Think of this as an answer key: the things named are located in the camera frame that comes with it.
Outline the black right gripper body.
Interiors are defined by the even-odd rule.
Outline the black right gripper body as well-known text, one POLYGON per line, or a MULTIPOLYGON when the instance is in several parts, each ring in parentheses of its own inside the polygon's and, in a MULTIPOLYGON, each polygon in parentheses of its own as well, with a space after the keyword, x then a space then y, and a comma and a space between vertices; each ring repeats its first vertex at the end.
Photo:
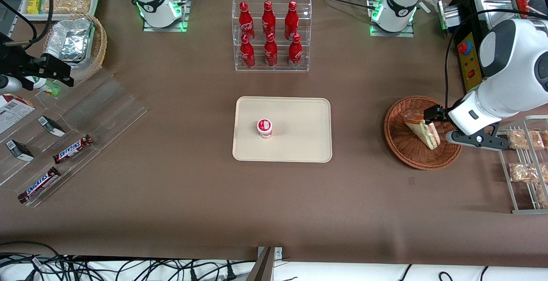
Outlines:
POLYGON ((19 45, 6 45, 12 40, 4 33, 0 33, 0 41, 0 90, 33 90, 36 82, 44 79, 30 62, 33 57, 19 45))

